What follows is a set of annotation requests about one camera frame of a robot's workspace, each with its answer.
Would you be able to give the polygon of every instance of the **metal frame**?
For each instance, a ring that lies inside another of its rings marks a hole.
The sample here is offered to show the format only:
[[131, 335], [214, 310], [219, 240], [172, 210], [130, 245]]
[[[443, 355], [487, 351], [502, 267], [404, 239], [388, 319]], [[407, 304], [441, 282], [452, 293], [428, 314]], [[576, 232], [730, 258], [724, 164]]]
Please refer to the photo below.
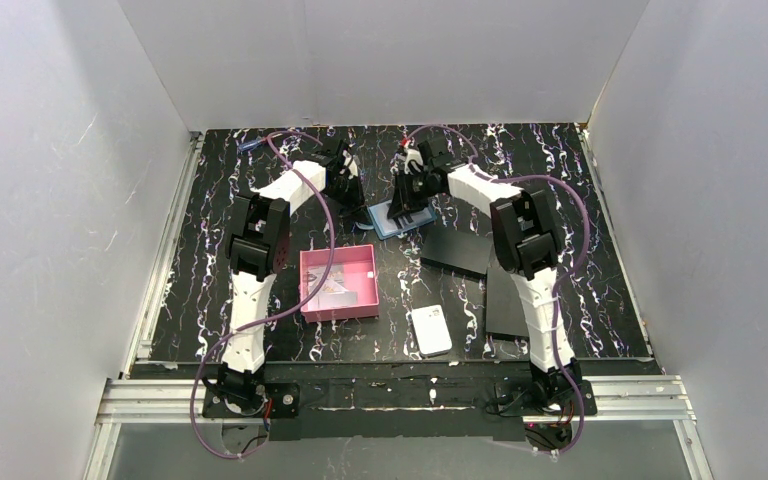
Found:
[[103, 480], [110, 474], [110, 466], [113, 463], [113, 454], [116, 452], [116, 444], [119, 442], [120, 423], [102, 423], [95, 427], [90, 460], [84, 471], [86, 480]]
[[714, 475], [711, 473], [708, 459], [702, 450], [699, 434], [696, 433], [696, 422], [675, 420], [673, 424], [676, 427], [676, 433], [678, 433], [678, 440], [681, 443], [684, 460], [687, 462], [687, 469], [690, 471], [690, 478], [692, 480], [712, 480]]
[[142, 316], [131, 339], [128, 356], [125, 357], [126, 363], [122, 366], [122, 373], [126, 378], [136, 361], [148, 359], [151, 354], [151, 341], [154, 337], [154, 329], [157, 326], [158, 310], [163, 301], [163, 289], [166, 285], [166, 279], [169, 278], [169, 271], [172, 268], [175, 248], [178, 245], [178, 236], [184, 223], [184, 215], [187, 210], [187, 203], [193, 188], [196, 167], [198, 166], [198, 159], [203, 146], [204, 133], [194, 132], [190, 153], [184, 162], [181, 177], [178, 179], [178, 186], [175, 189], [175, 196], [172, 198], [169, 216], [166, 218], [166, 225], [163, 227], [160, 248], [154, 259], [148, 287], [140, 307]]
[[[677, 375], [625, 375], [585, 377], [593, 385], [599, 414], [588, 420], [696, 419], [681, 377]], [[98, 424], [189, 423], [192, 380], [111, 380], [98, 410]], [[204, 401], [205, 388], [196, 390], [196, 405]], [[526, 423], [554, 422], [554, 417], [526, 416]], [[260, 419], [209, 419], [199, 423], [258, 423]]]

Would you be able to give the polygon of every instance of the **wire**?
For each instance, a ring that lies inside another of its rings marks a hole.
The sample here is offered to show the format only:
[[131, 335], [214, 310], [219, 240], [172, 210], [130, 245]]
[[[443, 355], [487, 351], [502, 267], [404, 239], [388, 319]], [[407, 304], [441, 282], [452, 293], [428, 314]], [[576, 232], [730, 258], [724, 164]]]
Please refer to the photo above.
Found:
[[255, 442], [257, 440], [263, 440], [265, 438], [269, 438], [269, 435], [258, 435], [256, 437], [253, 437], [251, 440], [249, 440], [249, 443], [247, 443], [246, 446], [243, 447], [243, 451], [240, 452], [240, 455], [246, 453], [246, 450], [249, 449], [249, 447], [251, 446], [252, 442]]
[[263, 429], [269, 432], [269, 413], [272, 412], [272, 399], [269, 399], [269, 405], [266, 407], [266, 413], [263, 414]]
[[552, 426], [553, 427], [557, 427], [557, 426], [563, 425], [563, 423], [561, 423], [561, 422], [564, 421], [564, 417], [566, 417], [566, 416], [567, 416], [567, 407], [564, 407], [564, 408], [561, 409], [561, 416], [560, 416], [560, 418], [558, 418], [558, 421], [553, 423]]
[[253, 411], [252, 413], [240, 413], [240, 415], [242, 415], [242, 416], [244, 416], [244, 417], [253, 417], [253, 416], [255, 416], [255, 415], [257, 415], [258, 413], [260, 413], [260, 412], [262, 412], [262, 411], [263, 411], [263, 405], [264, 405], [264, 404], [263, 404], [263, 403], [261, 403], [261, 404], [260, 404], [260, 407], [259, 407], [257, 410]]
[[551, 445], [548, 445], [545, 440], [541, 440], [538, 442], [537, 439], [535, 439], [534, 437], [529, 437], [527, 435], [526, 435], [526, 438], [528, 439], [528, 442], [531, 443], [532, 447], [543, 447], [546, 450], [550, 450], [550, 451], [555, 448]]
[[[289, 160], [287, 160], [287, 157], [284, 156], [280, 150], [278, 150], [275, 147], [275, 144], [273, 143], [272, 139], [278, 135], [299, 135], [305, 138], [309, 138], [313, 140], [314, 142], [322, 145], [322, 142], [319, 141], [316, 137], [313, 137], [311, 135], [308, 135], [306, 133], [302, 132], [293, 132], [289, 130], [282, 130], [278, 132], [270, 133], [266, 136], [266, 142], [269, 144], [269, 147], [272, 149], [273, 152], [275, 152], [275, 155], [278, 157], [279, 160], [281, 160], [284, 165], [289, 167], [290, 169], [293, 168], [293, 164], [290, 163]], [[325, 221], [328, 223], [328, 234], [329, 234], [329, 240], [330, 240], [330, 246], [328, 248], [328, 262], [325, 264], [325, 272], [322, 275], [322, 280], [319, 281], [319, 283], [316, 285], [316, 287], [313, 288], [313, 290], [310, 291], [308, 296], [304, 298], [302, 301], [300, 301], [296, 306], [285, 310], [281, 313], [272, 315], [270, 317], [262, 318], [260, 320], [255, 320], [254, 322], [251, 322], [249, 324], [243, 325], [235, 330], [232, 330], [225, 336], [221, 337], [212, 347], [210, 347], [207, 352], [205, 352], [204, 356], [202, 356], [201, 361], [199, 362], [198, 370], [196, 370], [196, 376], [193, 380], [193, 389], [190, 392], [190, 425], [193, 427], [193, 432], [196, 434], [196, 438], [198, 439], [199, 443], [201, 443], [201, 446], [205, 448], [208, 452], [212, 453], [213, 455], [224, 458], [227, 460], [236, 460], [238, 458], [243, 458], [244, 456], [249, 456], [253, 454], [254, 452], [258, 451], [263, 445], [266, 443], [262, 443], [255, 447], [253, 450], [251, 450], [248, 453], [239, 453], [239, 454], [228, 454], [228, 453], [222, 453], [213, 447], [211, 447], [207, 440], [204, 439], [204, 436], [202, 436], [201, 431], [198, 428], [198, 424], [196, 423], [196, 412], [195, 412], [195, 404], [196, 404], [196, 392], [198, 391], [199, 381], [204, 375], [204, 369], [207, 366], [207, 359], [211, 358], [213, 354], [217, 353], [219, 349], [228, 343], [228, 340], [230, 340], [234, 335], [252, 328], [256, 327], [258, 325], [263, 325], [268, 322], [274, 322], [276, 320], [280, 320], [284, 317], [288, 317], [295, 312], [299, 311], [303, 306], [305, 306], [308, 302], [310, 302], [313, 297], [316, 296], [317, 293], [319, 293], [319, 290], [322, 288], [323, 285], [325, 285], [325, 281], [328, 279], [328, 273], [331, 271], [331, 266], [334, 264], [334, 251], [337, 248], [337, 239], [334, 234], [334, 219], [331, 217], [331, 211], [328, 209], [328, 204], [325, 203], [325, 197], [322, 196], [322, 194], [319, 192], [319, 190], [316, 189], [316, 186], [311, 183], [310, 180], [308, 180], [304, 175], [299, 173], [296, 170], [293, 170], [293, 173], [298, 175], [299, 179], [301, 179], [302, 182], [304, 182], [305, 185], [308, 186], [311, 190], [313, 190], [313, 194], [316, 197], [316, 200], [319, 201], [319, 204], [322, 206], [323, 211], [325, 212]]]
[[572, 422], [572, 417], [575, 416], [575, 402], [570, 402], [570, 416], [567, 418], [567, 421], [564, 422], [564, 425], [569, 425]]
[[475, 148], [475, 145], [464, 134], [451, 127], [447, 127], [445, 125], [423, 125], [411, 132], [407, 136], [407, 139], [409, 140], [418, 132], [431, 127], [442, 128], [443, 130], [456, 134], [472, 149], [473, 155], [471, 157], [467, 157], [467, 163], [469, 164], [470, 171], [478, 175], [480, 178], [493, 183], [519, 183], [534, 180], [549, 182], [562, 188], [567, 194], [569, 194], [569, 196], [572, 197], [573, 203], [575, 203], [575, 206], [578, 208], [578, 211], [581, 214], [582, 223], [584, 225], [584, 240], [581, 243], [581, 251], [573, 261], [572, 267], [555, 281], [555, 286], [552, 288], [552, 297], [555, 298], [552, 312], [552, 353], [555, 357], [555, 362], [558, 364], [559, 370], [561, 371], [561, 375], [563, 375], [564, 379], [566, 379], [566, 381], [572, 386], [573, 392], [575, 393], [575, 400], [578, 403], [579, 408], [578, 428], [575, 431], [575, 435], [568, 445], [558, 451], [558, 453], [568, 452], [573, 446], [575, 446], [576, 443], [578, 443], [578, 439], [581, 438], [581, 433], [584, 431], [584, 397], [581, 395], [581, 389], [578, 388], [578, 385], [572, 379], [572, 376], [570, 376], [567, 368], [561, 361], [561, 354], [558, 350], [558, 319], [560, 318], [561, 310], [560, 300], [558, 300], [558, 293], [560, 292], [561, 283], [575, 274], [575, 272], [578, 271], [578, 269], [584, 264], [587, 257], [587, 250], [590, 248], [590, 217], [587, 215], [587, 209], [584, 206], [584, 201], [572, 187], [566, 184], [566, 182], [558, 180], [557, 178], [551, 177], [549, 175], [523, 175], [519, 177], [497, 179], [480, 174], [472, 163], [473, 159], [478, 158], [478, 149]]
[[349, 163], [345, 164], [345, 166], [343, 168], [349, 168], [352, 165], [357, 166], [357, 163], [355, 163], [355, 156], [354, 155], [351, 155], [349, 157]]
[[525, 431], [529, 432], [529, 433], [533, 433], [534, 435], [537, 435], [538, 437], [540, 437], [543, 440], [541, 443], [543, 444], [544, 447], [548, 448], [549, 450], [553, 449], [552, 444], [554, 442], [549, 440], [549, 438], [546, 435], [543, 435], [542, 433], [538, 432], [537, 430], [535, 430], [533, 428], [528, 428], [528, 427], [525, 427]]
[[506, 417], [506, 418], [521, 417], [522, 415], [502, 415], [502, 414], [503, 414], [503, 413], [505, 413], [505, 412], [507, 412], [508, 410], [510, 410], [510, 409], [511, 409], [511, 408], [512, 408], [514, 405], [516, 405], [516, 404], [517, 404], [517, 402], [519, 402], [519, 400], [520, 400], [520, 399], [521, 399], [523, 396], [525, 396], [525, 393], [526, 393], [525, 391], [522, 391], [522, 392], [521, 392], [519, 395], [517, 395], [516, 397], [514, 397], [514, 399], [513, 399], [513, 400], [511, 400], [511, 401], [510, 401], [510, 402], [509, 402], [507, 405], [505, 405], [503, 408], [499, 408], [499, 406], [498, 406], [498, 404], [497, 404], [497, 405], [496, 405], [496, 411], [495, 411], [495, 412], [491, 412], [491, 411], [487, 410], [487, 407], [489, 407], [489, 406], [490, 406], [490, 403], [488, 402], [488, 404], [484, 406], [484, 411], [485, 411], [485, 412], [487, 412], [487, 413], [489, 413], [490, 415], [496, 415], [496, 416], [499, 416], [499, 417]]

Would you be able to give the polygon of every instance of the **black mounting plate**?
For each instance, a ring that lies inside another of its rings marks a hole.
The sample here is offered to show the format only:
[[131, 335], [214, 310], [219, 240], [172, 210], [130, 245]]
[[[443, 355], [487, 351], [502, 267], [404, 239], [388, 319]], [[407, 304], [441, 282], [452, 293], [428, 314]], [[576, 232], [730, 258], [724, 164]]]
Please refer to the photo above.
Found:
[[[272, 399], [272, 409], [269, 418], [295, 418], [299, 415], [299, 386], [295, 383], [270, 383], [266, 384], [267, 398]], [[289, 405], [284, 404], [284, 397], [290, 395], [293, 401]], [[217, 398], [211, 392], [204, 393], [202, 416], [204, 418], [247, 418], [262, 417], [265, 412], [256, 415], [243, 415], [229, 409], [225, 402], [214, 400]]]
[[[529, 386], [530, 384], [521, 383], [521, 382], [500, 382], [494, 385], [494, 391], [496, 393], [496, 398], [513, 399], [518, 397], [524, 390], [528, 389]], [[581, 398], [582, 400], [584, 400], [584, 415], [596, 415], [597, 413], [599, 413], [598, 408], [596, 407], [596, 397], [593, 395], [593, 385], [591, 385], [590, 382], [588, 382], [587, 380], [581, 381]], [[512, 407], [510, 410], [506, 410], [505, 415], [506, 416], [526, 416], [526, 415], [545, 416], [546, 413], [536, 407], [521, 406], [521, 407]]]

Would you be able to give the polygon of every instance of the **pink tray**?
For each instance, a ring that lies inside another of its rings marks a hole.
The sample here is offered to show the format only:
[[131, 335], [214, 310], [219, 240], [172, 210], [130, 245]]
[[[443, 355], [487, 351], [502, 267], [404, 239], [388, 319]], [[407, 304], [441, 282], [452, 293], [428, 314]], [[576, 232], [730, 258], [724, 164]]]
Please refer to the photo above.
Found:
[[[328, 249], [302, 250], [299, 271], [301, 298], [308, 295], [307, 272], [311, 267], [328, 263]], [[345, 287], [358, 292], [358, 303], [351, 307], [310, 310], [302, 307], [302, 315], [308, 322], [324, 320], [345, 320], [347, 318], [374, 317], [378, 315], [378, 273], [375, 270], [375, 255], [372, 245], [340, 247], [334, 251], [334, 265], [343, 266]]]

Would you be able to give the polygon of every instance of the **glass panel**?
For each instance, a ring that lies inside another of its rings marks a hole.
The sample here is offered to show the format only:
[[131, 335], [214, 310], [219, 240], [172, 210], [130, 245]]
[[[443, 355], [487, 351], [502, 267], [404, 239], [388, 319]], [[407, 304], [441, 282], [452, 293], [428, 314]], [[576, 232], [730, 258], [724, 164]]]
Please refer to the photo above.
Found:
[[[221, 428], [202, 425], [217, 447]], [[235, 449], [257, 434], [256, 427], [225, 428]], [[479, 437], [322, 438], [272, 442], [245, 461], [229, 461], [206, 452], [189, 425], [128, 424], [110, 478], [690, 478], [670, 421], [590, 422], [557, 463], [530, 450], [526, 443]]]

